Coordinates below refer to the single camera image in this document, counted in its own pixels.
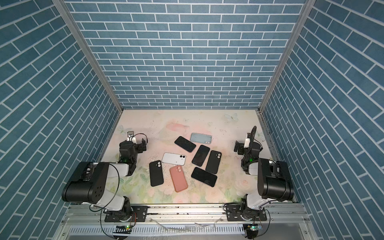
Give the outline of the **white phone case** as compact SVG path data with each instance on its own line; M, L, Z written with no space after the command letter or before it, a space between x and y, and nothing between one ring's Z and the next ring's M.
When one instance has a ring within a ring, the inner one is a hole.
M181 154L164 153L162 163L183 166L186 161L186 156Z

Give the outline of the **black phone screen up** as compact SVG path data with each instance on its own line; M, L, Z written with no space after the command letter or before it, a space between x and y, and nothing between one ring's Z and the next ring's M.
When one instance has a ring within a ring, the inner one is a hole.
M185 139L184 137L182 136L179 136L175 142L174 142L177 146L179 146L180 148L184 149L185 151L191 153L195 148L196 148L196 144L192 143L191 141Z

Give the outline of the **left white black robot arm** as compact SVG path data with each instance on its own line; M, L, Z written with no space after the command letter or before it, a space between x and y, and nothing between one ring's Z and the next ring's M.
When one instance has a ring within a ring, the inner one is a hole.
M148 139L136 142L136 136L119 144L119 160L110 162L80 162L62 191L62 199L69 203L88 203L106 214L106 223L144 222L148 207L132 207L130 199L106 189L107 179L132 176L138 154L147 150Z

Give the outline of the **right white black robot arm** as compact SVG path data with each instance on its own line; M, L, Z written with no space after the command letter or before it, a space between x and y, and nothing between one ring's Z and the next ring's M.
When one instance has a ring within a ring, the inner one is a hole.
M259 156L262 145L258 142L235 142L234 151L242 155L241 167L250 176L257 176L257 188L244 195L238 203L223 205L229 222L266 221L266 206L273 202L291 201L294 187L288 165Z

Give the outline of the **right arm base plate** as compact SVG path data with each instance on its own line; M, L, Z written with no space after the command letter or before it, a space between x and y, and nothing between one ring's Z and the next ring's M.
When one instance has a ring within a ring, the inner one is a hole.
M227 203L222 206L228 222L240 221L266 221L265 211L249 209L247 206L241 206L238 203Z

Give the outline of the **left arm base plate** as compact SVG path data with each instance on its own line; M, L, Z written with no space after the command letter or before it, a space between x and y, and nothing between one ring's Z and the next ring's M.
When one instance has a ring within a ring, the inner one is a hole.
M106 223L134 223L144 222L148 213L148 206L131 206L127 212L124 209L120 211L106 211Z

